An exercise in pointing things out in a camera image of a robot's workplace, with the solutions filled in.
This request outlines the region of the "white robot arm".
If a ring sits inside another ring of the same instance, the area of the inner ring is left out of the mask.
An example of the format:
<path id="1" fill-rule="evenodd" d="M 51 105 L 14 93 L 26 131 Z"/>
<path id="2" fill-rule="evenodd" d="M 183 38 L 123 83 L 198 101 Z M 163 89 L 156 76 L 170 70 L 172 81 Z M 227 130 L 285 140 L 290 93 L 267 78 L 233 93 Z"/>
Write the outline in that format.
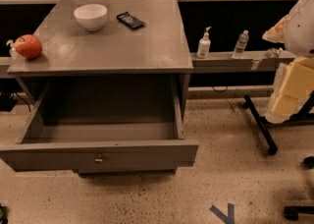
<path id="1" fill-rule="evenodd" d="M 314 91 L 314 0 L 298 0 L 263 39 L 281 42 L 294 55 L 276 71 L 265 114 L 268 122 L 281 124 L 298 113 Z"/>

